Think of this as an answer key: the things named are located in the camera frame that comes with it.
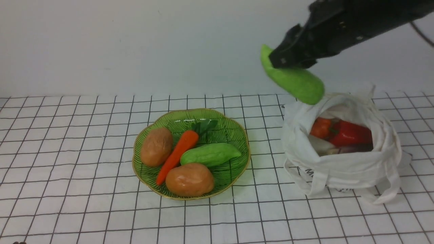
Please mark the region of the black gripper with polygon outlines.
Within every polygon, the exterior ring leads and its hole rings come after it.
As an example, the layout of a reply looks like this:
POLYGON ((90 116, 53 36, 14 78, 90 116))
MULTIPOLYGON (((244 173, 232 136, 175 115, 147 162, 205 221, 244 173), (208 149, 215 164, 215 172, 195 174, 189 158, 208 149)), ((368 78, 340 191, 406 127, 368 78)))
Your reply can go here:
POLYGON ((269 55, 274 68, 310 68, 373 37, 433 12, 432 0, 317 0, 269 55))

